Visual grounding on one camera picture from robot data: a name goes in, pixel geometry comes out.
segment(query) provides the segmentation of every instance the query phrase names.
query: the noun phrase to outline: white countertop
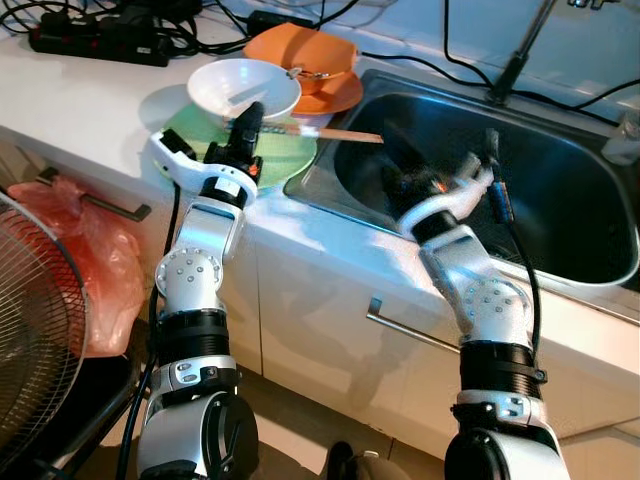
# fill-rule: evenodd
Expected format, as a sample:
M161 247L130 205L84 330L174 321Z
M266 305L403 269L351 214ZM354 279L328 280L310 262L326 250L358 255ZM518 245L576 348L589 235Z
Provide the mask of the white countertop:
M205 32L203 39L224 42L239 37L219 16L208 15L210 18L198 21ZM172 60L168 68L146 67L37 54L24 37L2 39L0 139L141 197L166 197L171 184L152 164L148 138L189 103L185 89L189 75L211 60L198 55ZM381 64L359 62L357 71L371 65ZM425 70L385 69L451 91L481 94ZM514 99L511 107L599 133L610 131L588 119L524 100ZM439 295L412 242L301 204L281 191L261 196L246 213L264 238L292 252L330 255L345 268L362 272L375 269L380 274L383 265L382 274L403 295ZM542 298L542 334L550 349L574 352L567 361L590 358L595 369L615 367L627 380L640 376L640 329L636 325L548 292L542 292Z

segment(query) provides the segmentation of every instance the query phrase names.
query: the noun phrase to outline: sink basin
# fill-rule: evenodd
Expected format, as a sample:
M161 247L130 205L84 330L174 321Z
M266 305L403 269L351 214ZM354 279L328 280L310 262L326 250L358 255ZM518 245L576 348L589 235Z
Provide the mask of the sink basin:
M486 128L500 133L500 163L517 225L536 269L560 283L622 284L638 268L638 236L622 184L598 153L606 139L522 113L497 109L388 73L369 70L365 98L332 126L407 132L429 165L452 175L480 153ZM395 232L381 169L384 147L329 142L285 192L317 207ZM497 258L518 264L504 226L485 199L466 223Z

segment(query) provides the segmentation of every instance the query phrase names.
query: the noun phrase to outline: fan grille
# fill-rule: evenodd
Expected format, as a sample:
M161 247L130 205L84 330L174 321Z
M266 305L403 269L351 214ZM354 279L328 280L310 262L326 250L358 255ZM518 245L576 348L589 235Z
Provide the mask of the fan grille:
M86 301L64 248L0 204L0 472L57 411L82 362Z

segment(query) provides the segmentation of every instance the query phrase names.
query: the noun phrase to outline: red plastic bag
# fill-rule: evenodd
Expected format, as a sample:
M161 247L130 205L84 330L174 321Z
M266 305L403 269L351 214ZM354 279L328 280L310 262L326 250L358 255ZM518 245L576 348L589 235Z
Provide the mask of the red plastic bag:
M87 357L121 355L144 303L144 276L136 238L114 214L80 197L73 180L53 186L22 183L9 194L47 225L69 250L89 296Z

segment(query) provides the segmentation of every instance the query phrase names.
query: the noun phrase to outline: chopsticks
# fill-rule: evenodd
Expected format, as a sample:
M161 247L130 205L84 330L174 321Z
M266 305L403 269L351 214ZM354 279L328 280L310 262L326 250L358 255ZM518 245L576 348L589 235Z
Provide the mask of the chopsticks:
M233 120L226 121L225 126L230 129ZM263 123L260 129L264 133L279 133L281 135L296 135L300 137L324 138L327 140L341 140L343 142L384 143L380 135L375 133L351 132L335 128L317 128L308 125L293 125L288 123Z

